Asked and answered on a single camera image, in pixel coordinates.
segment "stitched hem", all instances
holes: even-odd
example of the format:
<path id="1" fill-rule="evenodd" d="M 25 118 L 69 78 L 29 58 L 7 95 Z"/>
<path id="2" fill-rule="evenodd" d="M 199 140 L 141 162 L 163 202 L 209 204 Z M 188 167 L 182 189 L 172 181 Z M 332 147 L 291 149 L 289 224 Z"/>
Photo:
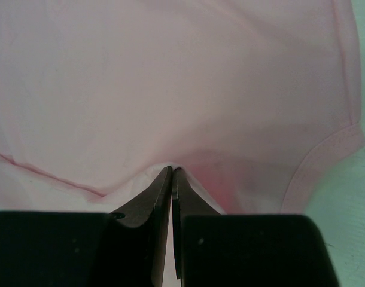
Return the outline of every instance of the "stitched hem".
<path id="1" fill-rule="evenodd" d="M 342 59 L 342 78 L 350 124 L 357 124 L 361 118 L 361 65 L 357 24 L 351 0 L 331 0 L 331 4 Z"/>
<path id="2" fill-rule="evenodd" d="M 281 213 L 302 213 L 315 183 L 336 163 L 365 146 L 359 124 L 334 133 L 319 143 L 304 158 L 295 172 L 281 206 Z"/>

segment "pink t-shirt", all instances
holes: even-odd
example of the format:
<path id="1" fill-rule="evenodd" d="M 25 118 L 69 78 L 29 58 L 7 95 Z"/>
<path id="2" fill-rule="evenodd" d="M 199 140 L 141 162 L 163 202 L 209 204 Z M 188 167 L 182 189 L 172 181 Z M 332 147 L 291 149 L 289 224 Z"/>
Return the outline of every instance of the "pink t-shirt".
<path id="1" fill-rule="evenodd" d="M 350 0 L 0 1 L 0 208 L 109 212 L 170 163 L 301 212 L 360 104 Z"/>

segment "black plastic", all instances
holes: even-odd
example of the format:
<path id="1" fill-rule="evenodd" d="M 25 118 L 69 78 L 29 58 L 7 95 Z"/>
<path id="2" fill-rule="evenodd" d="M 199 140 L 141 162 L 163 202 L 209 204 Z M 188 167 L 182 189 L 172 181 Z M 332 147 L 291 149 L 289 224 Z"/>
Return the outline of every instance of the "black plastic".
<path id="1" fill-rule="evenodd" d="M 188 216 L 182 286 L 338 287 L 320 232 L 305 216 Z"/>
<path id="2" fill-rule="evenodd" d="M 160 287 L 171 180 L 113 214 L 0 212 L 0 286 Z"/>
<path id="3" fill-rule="evenodd" d="M 173 238 L 176 277 L 181 278 L 181 223 L 189 215 L 220 215 L 191 187 L 183 169 L 176 169 L 172 183 Z"/>

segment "pink fabric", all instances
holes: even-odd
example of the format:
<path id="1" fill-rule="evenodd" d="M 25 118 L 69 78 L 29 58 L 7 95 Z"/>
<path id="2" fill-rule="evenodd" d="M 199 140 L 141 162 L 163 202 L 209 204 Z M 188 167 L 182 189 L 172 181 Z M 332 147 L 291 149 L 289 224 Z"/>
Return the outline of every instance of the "pink fabric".
<path id="1" fill-rule="evenodd" d="M 364 144 L 350 0 L 0 1 L 0 207 L 111 211 L 171 163 L 301 212 Z"/>

